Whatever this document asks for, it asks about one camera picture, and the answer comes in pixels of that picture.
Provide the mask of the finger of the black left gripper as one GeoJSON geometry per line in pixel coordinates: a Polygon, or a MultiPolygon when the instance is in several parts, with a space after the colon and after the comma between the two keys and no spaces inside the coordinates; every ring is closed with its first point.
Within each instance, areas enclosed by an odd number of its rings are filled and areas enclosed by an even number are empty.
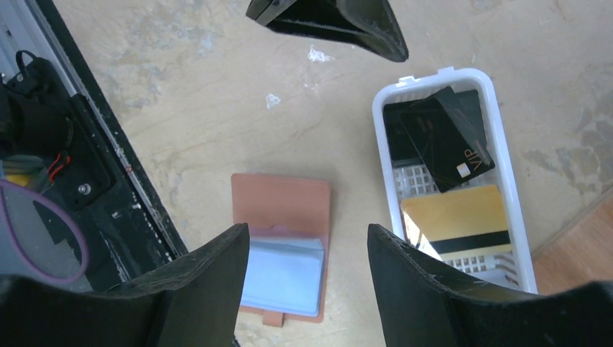
{"type": "Polygon", "coordinates": [[[246,16],[275,33],[347,43],[393,62],[409,57],[387,0],[254,0],[246,16]]]}

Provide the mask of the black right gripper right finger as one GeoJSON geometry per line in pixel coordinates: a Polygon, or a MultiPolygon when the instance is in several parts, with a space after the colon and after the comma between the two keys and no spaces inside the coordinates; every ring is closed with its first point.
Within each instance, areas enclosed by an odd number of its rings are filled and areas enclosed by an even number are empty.
{"type": "Polygon", "coordinates": [[[367,248],[387,346],[610,346],[612,283],[540,296],[430,257],[378,224],[367,248]]]}

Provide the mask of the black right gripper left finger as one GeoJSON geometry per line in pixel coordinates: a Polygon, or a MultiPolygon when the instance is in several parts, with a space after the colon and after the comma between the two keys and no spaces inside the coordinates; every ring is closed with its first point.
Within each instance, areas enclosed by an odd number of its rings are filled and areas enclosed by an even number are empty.
{"type": "Polygon", "coordinates": [[[1,277],[3,346],[235,346],[249,254],[236,224],[199,249],[107,292],[1,277]]]}

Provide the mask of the tan leather card holder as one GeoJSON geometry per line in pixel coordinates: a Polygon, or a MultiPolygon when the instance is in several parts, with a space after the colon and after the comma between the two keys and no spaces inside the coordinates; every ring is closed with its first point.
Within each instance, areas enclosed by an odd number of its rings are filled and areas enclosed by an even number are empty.
{"type": "Polygon", "coordinates": [[[249,229],[240,310],[264,325],[321,323],[330,243],[326,181],[260,173],[231,176],[233,220],[249,229]]]}

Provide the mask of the black VIP card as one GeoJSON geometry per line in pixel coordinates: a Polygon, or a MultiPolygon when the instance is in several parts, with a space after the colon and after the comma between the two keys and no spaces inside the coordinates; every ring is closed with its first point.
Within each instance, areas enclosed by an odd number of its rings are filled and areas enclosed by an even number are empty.
{"type": "Polygon", "coordinates": [[[480,108],[444,87],[404,108],[398,118],[440,192],[448,192],[496,165],[486,147],[480,108]]]}

